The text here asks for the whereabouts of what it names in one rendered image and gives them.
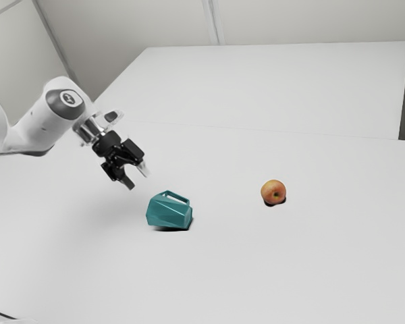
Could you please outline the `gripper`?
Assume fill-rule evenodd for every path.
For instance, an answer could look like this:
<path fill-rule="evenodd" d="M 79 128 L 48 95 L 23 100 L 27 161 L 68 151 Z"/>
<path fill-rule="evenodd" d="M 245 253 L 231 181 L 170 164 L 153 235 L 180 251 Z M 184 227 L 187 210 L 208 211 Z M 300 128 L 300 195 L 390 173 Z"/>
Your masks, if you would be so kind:
<path fill-rule="evenodd" d="M 150 176 L 150 171 L 144 160 L 144 152 L 129 138 L 122 141 L 115 131 L 109 131 L 100 137 L 92 146 L 98 157 L 105 159 L 101 164 L 103 171 L 113 182 L 120 182 L 128 190 L 135 187 L 134 182 L 126 175 L 122 165 L 135 166 L 145 177 Z"/>

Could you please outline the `teal faceted mug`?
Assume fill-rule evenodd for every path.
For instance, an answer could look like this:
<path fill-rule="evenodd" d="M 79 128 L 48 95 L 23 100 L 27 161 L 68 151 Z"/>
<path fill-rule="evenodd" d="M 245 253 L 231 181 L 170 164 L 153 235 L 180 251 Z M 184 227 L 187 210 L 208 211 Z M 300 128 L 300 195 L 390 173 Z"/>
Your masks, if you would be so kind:
<path fill-rule="evenodd" d="M 146 220 L 151 226 L 187 230 L 193 220 L 192 212 L 189 199 L 166 190 L 149 200 Z"/>

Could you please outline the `red yellow apple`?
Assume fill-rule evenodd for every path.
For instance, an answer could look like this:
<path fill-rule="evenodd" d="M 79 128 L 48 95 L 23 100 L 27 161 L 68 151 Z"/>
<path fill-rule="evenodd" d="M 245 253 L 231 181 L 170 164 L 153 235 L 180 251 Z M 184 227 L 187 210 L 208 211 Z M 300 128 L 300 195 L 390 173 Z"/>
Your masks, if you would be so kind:
<path fill-rule="evenodd" d="M 260 190 L 261 197 L 267 205 L 278 205 L 286 199 L 286 187 L 279 180 L 269 180 Z"/>

